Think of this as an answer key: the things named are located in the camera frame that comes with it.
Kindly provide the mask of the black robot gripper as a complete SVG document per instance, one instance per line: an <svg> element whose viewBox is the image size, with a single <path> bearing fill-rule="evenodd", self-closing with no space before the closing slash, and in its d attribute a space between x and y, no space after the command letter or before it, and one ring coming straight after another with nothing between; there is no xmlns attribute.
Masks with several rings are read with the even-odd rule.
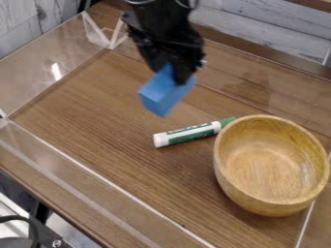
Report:
<svg viewBox="0 0 331 248"><path fill-rule="evenodd" d="M124 0L128 10L121 19L129 37L153 72L171 62L173 79L184 85L204 65L203 38L188 17L199 0Z"/></svg>

